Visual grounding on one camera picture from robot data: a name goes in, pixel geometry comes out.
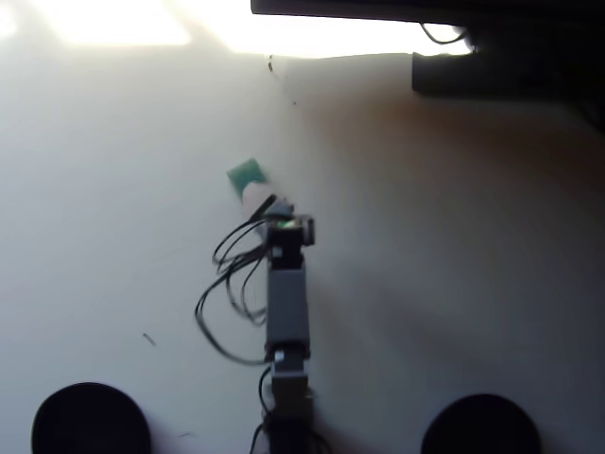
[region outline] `small debris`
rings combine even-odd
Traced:
[[[156,346],[155,340],[153,340],[148,333],[143,333],[143,337],[147,339],[151,345],[154,347]]]

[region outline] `green object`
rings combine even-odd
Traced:
[[[232,168],[227,172],[229,180],[240,199],[244,194],[244,188],[250,183],[266,183],[267,178],[263,174],[261,167],[254,158],[249,159],[244,164]]]

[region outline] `black wire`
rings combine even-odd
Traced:
[[[242,238],[244,238],[244,236],[248,235],[250,232],[252,232],[257,227],[261,226],[262,224],[270,222],[272,220],[286,220],[286,219],[291,219],[291,217],[282,216],[282,215],[264,215],[261,218],[254,217],[254,218],[247,220],[246,222],[242,223],[241,225],[239,225],[238,227],[233,229],[218,244],[218,246],[216,247],[216,249],[213,253],[213,256],[212,256],[213,262],[217,266],[218,278],[215,280],[215,282],[210,287],[208,287],[201,294],[201,296],[198,299],[198,304],[196,305],[194,314],[196,317],[196,321],[198,322],[199,329],[201,330],[203,335],[206,337],[206,340],[210,342],[210,344],[215,348],[215,350],[220,355],[222,355],[223,357],[225,357],[227,359],[230,359],[231,361],[237,362],[238,364],[243,364],[243,365],[247,365],[247,366],[261,366],[261,365],[267,364],[267,361],[265,359],[242,358],[238,355],[235,355],[235,354],[229,352],[227,349],[225,349],[218,342],[218,340],[216,340],[215,336],[212,334],[208,325],[206,324],[204,317],[203,317],[203,308],[204,308],[204,305],[206,304],[206,300],[207,300],[210,292],[224,283],[225,288],[227,289],[229,301],[230,301],[233,309],[235,310],[235,312],[238,315],[249,320],[251,323],[253,323],[257,326],[262,325],[266,321],[267,310],[265,308],[257,309],[254,311],[250,311],[248,309],[248,306],[246,304],[245,291],[246,291],[246,285],[250,281],[251,276],[258,269],[263,258],[265,258],[265,256],[267,255],[267,252],[268,252],[267,247],[265,245],[259,245],[249,251],[246,251],[243,253],[238,253],[233,256],[229,256],[229,252],[233,249],[233,247]],[[227,242],[233,236],[235,236],[237,233],[241,232],[244,229],[246,229],[246,230],[242,234],[240,234],[233,241],[233,243],[231,243],[231,245],[227,248],[225,253],[223,253],[222,256],[220,256],[221,249],[227,244]],[[231,289],[231,278],[236,272],[241,271],[244,268],[246,268],[247,266],[252,265],[252,264],[254,264],[254,266],[252,267],[248,276],[244,280],[244,284],[242,285],[241,295],[243,297],[243,300],[242,300],[242,304],[240,305],[235,300],[235,297],[233,296],[233,292]]]
[[[253,452],[254,452],[254,447],[256,446],[256,440],[258,439],[258,436],[260,435],[261,430],[263,430],[263,425],[264,425],[264,423],[259,424],[258,428],[256,428],[256,430],[254,431],[254,435],[252,435],[250,454],[253,454]]]
[[[263,258],[265,258],[267,251],[259,246],[258,248],[255,248],[254,250],[250,251],[248,256],[245,256],[243,258],[237,259],[236,261],[234,261],[232,263],[232,265],[230,265],[230,267],[228,269],[226,269],[226,274],[227,277],[225,279],[225,289],[227,290],[227,296],[229,298],[229,302],[231,303],[231,306],[233,307],[233,309],[235,310],[235,312],[240,315],[241,317],[243,317],[246,320],[249,320],[252,324],[260,326],[262,325],[262,317],[265,315],[265,309],[258,309],[256,311],[250,312],[248,310],[248,306],[246,305],[246,301],[245,299],[242,301],[242,305],[240,306],[237,301],[235,300],[235,297],[233,296],[233,292],[231,290],[231,277],[233,275],[233,270],[235,270],[237,268],[237,266],[239,265],[239,263],[242,263],[241,261],[244,259],[252,259],[254,261],[256,261],[256,264],[254,265],[254,267],[252,267],[250,273],[248,274],[248,277],[246,278],[246,280],[244,281],[244,284],[242,285],[242,292],[245,289],[246,284],[248,283],[248,280],[250,279],[251,275],[256,271],[256,269],[258,268],[258,266],[260,265],[260,263],[262,262]]]
[[[265,402],[265,398],[263,397],[263,381],[265,381],[265,377],[271,372],[271,366],[268,366],[267,369],[263,371],[260,379],[258,380],[258,398],[261,400],[261,405],[263,406],[263,410],[265,411],[265,416],[270,414],[270,411],[267,407],[267,403]]]
[[[244,266],[249,265],[250,263],[252,263],[252,261],[243,260],[242,264],[239,265],[238,267],[243,268]],[[206,299],[208,298],[208,294],[210,294],[210,292],[212,290],[214,290],[216,287],[218,287],[220,284],[222,284],[227,279],[228,275],[229,274],[222,274],[220,277],[218,277],[218,279],[215,280],[215,282],[210,287],[208,287],[206,289],[206,291],[204,291],[201,294],[201,296],[199,297],[199,300],[198,300],[198,305],[196,306],[196,310],[195,310],[196,321],[198,322],[199,329],[201,329],[201,332],[203,333],[203,335],[210,342],[210,344],[215,348],[215,350],[218,351],[218,353],[220,355],[222,355],[226,359],[230,359],[231,361],[237,362],[238,364],[242,364],[245,366],[262,366],[267,363],[267,361],[265,359],[241,358],[241,357],[229,352],[228,350],[226,350],[220,343],[218,343],[215,336],[212,334],[212,332],[208,328],[208,325],[204,321],[203,308],[206,303]]]
[[[441,41],[441,40],[438,40],[437,38],[435,38],[433,36],[433,34],[430,31],[428,31],[428,29],[426,28],[426,24],[424,24],[424,23],[421,22],[420,26],[423,28],[423,32],[426,33],[426,36],[428,37],[428,39],[431,40],[433,43],[439,44],[439,45],[448,45],[448,44],[457,43],[458,41],[462,41],[468,35],[468,33],[465,30],[462,33],[460,33],[453,40],[450,40],[450,41]]]

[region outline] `black cable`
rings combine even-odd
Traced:
[[[263,324],[262,317],[265,315],[265,309],[262,308],[262,309],[258,309],[253,312],[250,312],[250,310],[248,309],[248,306],[246,305],[245,298],[244,298],[244,300],[242,300],[242,304],[240,306],[237,303],[237,301],[235,300],[235,297],[233,296],[233,292],[231,289],[231,277],[233,275],[233,270],[238,266],[239,263],[241,263],[241,260],[252,259],[252,260],[256,261],[256,264],[252,267],[250,273],[248,274],[248,277],[246,278],[246,280],[244,281],[244,284],[242,285],[242,294],[243,294],[243,292],[245,290],[245,286],[248,284],[248,280],[250,279],[252,274],[256,271],[256,269],[258,268],[260,263],[263,261],[263,258],[265,258],[266,253],[267,253],[267,251],[265,250],[265,248],[259,246],[258,248],[255,248],[254,250],[250,251],[247,256],[234,261],[232,263],[232,265],[230,265],[230,267],[225,270],[225,272],[227,274],[227,277],[225,279],[225,289],[227,290],[227,297],[229,298],[229,302],[231,303],[231,306],[233,307],[233,309],[235,310],[235,312],[238,315],[240,315],[244,319],[250,321],[252,324],[254,324],[256,326],[260,326]]]
[[[240,265],[240,267],[243,268],[244,266],[249,265],[250,263],[252,263],[252,261],[244,260],[242,262],[242,264]],[[238,364],[242,364],[245,366],[262,366],[267,363],[267,361],[265,359],[245,359],[245,358],[241,358],[237,355],[234,355],[233,353],[226,350],[220,343],[218,343],[218,341],[216,340],[216,338],[214,337],[214,335],[211,333],[210,329],[206,325],[206,322],[204,321],[202,311],[203,311],[204,305],[206,303],[206,299],[208,298],[208,294],[212,290],[214,290],[216,287],[218,287],[220,284],[222,284],[227,279],[227,276],[229,276],[229,274],[222,274],[199,297],[198,305],[196,306],[196,310],[195,310],[196,321],[198,322],[199,329],[201,329],[201,332],[206,337],[206,339],[210,342],[210,344],[215,348],[215,350],[217,350],[218,353],[220,355],[222,355],[223,357],[225,357],[226,359],[230,359],[231,361],[237,362]]]
[[[215,350],[222,355],[223,357],[230,359],[238,364],[243,364],[247,366],[261,366],[267,364],[267,361],[264,359],[247,359],[242,358],[238,355],[235,355],[228,350],[226,350],[219,342],[216,340],[215,336],[212,334],[208,325],[206,324],[203,317],[203,308],[206,304],[206,300],[208,295],[212,290],[220,286],[221,284],[225,284],[225,288],[227,289],[227,294],[229,297],[229,301],[235,310],[235,312],[249,320],[251,323],[260,326],[266,321],[266,313],[267,310],[265,308],[257,309],[254,311],[250,311],[246,304],[246,285],[250,281],[251,276],[258,269],[260,263],[263,258],[267,255],[268,249],[265,245],[259,245],[249,251],[243,253],[237,253],[233,256],[229,256],[229,252],[233,249],[233,247],[246,235],[252,232],[254,229],[258,228],[264,223],[273,221],[273,220],[286,220],[291,219],[290,216],[282,216],[282,215],[264,215],[262,217],[254,217],[246,222],[242,223],[235,229],[233,229],[223,240],[218,244],[213,253],[212,259],[213,263],[217,266],[218,278],[215,282],[208,287],[199,297],[198,304],[196,305],[196,309],[194,311],[196,321],[198,322],[199,329],[206,337],[206,340],[210,342],[210,344],[215,348]],[[227,242],[236,234],[246,229],[242,234],[240,234],[227,248],[227,250],[221,255],[222,248],[227,244]],[[249,265],[253,265],[251,271],[248,276],[244,280],[244,284],[242,285],[241,295],[243,297],[242,304],[239,305],[233,296],[233,292],[231,289],[231,278],[232,276],[238,272],[243,270]]]
[[[270,414],[270,411],[267,407],[267,403],[265,402],[265,397],[263,397],[263,381],[265,377],[271,372],[271,366],[268,366],[267,369],[263,371],[260,379],[258,380],[258,398],[261,400],[261,405],[263,406],[263,410],[265,411],[265,416],[267,417]]]
[[[450,40],[450,41],[441,41],[441,40],[438,40],[437,38],[435,38],[433,36],[433,34],[430,31],[428,31],[428,29],[426,28],[426,24],[420,22],[420,26],[422,27],[423,32],[426,33],[426,36],[428,37],[428,39],[431,40],[433,43],[439,44],[439,45],[448,45],[448,44],[457,43],[458,41],[462,41],[463,39],[465,39],[468,36],[468,33],[465,30],[462,33],[460,33],[453,40]]]
[[[263,430],[263,425],[264,425],[264,423],[259,424],[258,428],[256,428],[256,430],[254,431],[254,435],[252,435],[250,454],[253,454],[253,452],[254,452],[254,447],[256,446],[256,440],[258,439],[258,436],[260,435],[261,430]]]

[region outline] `white floor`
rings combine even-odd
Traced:
[[[317,219],[311,382],[336,452],[418,453],[484,392],[525,408],[546,454],[602,451],[605,141],[581,120],[418,98],[407,55],[271,74],[203,31],[108,48],[37,30],[0,44],[2,452],[89,380],[136,400],[156,454],[248,451],[261,371],[219,357],[193,309],[242,220],[225,172],[251,156]],[[221,291],[208,306],[262,355]]]

